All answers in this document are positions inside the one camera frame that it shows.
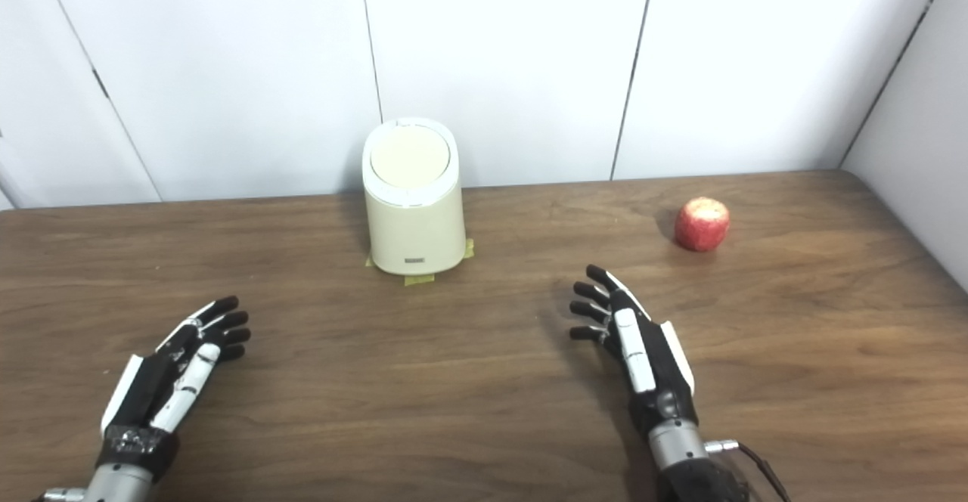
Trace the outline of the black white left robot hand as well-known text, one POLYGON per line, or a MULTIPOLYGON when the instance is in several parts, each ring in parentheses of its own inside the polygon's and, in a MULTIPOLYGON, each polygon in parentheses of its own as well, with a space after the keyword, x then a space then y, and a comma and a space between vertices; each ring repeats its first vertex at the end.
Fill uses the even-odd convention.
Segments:
POLYGON ((219 364, 238 360, 252 336, 237 296, 182 320, 147 356, 132 355, 101 416, 98 466, 132 465, 159 482, 178 453, 178 427, 219 364))

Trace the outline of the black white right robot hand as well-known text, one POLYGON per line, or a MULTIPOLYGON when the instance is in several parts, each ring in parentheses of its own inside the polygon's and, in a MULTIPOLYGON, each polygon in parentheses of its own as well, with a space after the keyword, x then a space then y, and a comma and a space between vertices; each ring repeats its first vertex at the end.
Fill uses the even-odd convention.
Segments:
POLYGON ((630 415, 647 435, 666 422, 699 425, 693 401, 694 376, 672 323, 651 319, 625 283, 605 268, 590 264, 587 281, 572 289, 580 296, 569 310, 591 325, 568 330, 571 340, 591 341, 618 361, 630 396, 630 415))

